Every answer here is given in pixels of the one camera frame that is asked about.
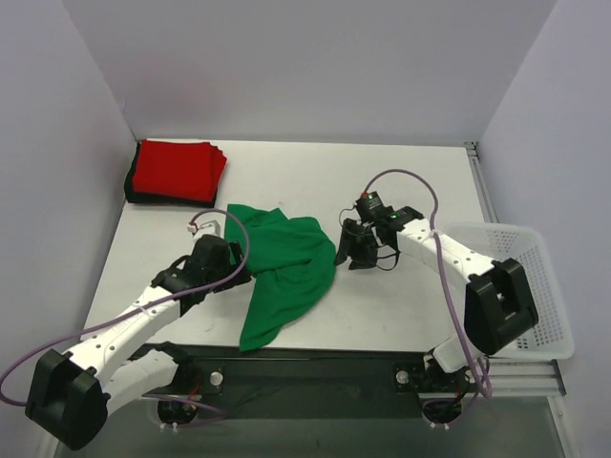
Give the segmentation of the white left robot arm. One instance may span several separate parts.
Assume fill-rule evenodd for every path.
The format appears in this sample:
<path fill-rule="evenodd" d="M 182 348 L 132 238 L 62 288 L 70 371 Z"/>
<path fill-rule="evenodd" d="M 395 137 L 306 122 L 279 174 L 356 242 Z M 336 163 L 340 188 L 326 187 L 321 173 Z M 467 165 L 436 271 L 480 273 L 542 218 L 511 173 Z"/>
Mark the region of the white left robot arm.
<path fill-rule="evenodd" d="M 207 294 L 250 280 L 247 247 L 216 235 L 197 239 L 193 251 L 161 270 L 120 315 L 87 330 L 87 339 L 37 361 L 26 416 L 71 450 L 88 445 L 109 416 L 150 390 L 174 393 L 193 381 L 192 367 L 163 343 L 137 361 L 131 356 Z"/>

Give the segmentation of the green t shirt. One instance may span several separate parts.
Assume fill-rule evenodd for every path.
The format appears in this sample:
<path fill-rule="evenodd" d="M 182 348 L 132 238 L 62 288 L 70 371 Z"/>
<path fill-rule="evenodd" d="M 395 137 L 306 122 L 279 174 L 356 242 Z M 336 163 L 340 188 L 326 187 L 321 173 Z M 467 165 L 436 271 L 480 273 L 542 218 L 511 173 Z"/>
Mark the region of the green t shirt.
<path fill-rule="evenodd" d="M 283 327 L 301 319 L 330 290 L 335 245 L 313 217 L 287 217 L 281 209 L 230 204 L 224 236 L 244 248 L 255 279 L 242 327 L 242 352 L 273 342 Z"/>

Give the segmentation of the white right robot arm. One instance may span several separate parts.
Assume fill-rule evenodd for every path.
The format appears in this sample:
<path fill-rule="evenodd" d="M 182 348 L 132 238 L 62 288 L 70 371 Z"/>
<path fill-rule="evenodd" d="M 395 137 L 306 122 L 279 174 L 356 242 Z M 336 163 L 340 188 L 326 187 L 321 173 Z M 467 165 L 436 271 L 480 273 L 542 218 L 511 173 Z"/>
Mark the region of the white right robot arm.
<path fill-rule="evenodd" d="M 539 315 L 522 264 L 482 255 L 448 235 L 410 207 L 360 209 L 358 219 L 342 221 L 335 263 L 350 270 L 371 269 L 381 248 L 399 261 L 420 261 L 439 275 L 442 287 L 461 290 L 464 305 L 449 309 L 454 334 L 432 350 L 423 365 L 424 381 L 434 389 L 454 382 L 457 371 L 482 356 L 493 356 L 536 327 Z"/>

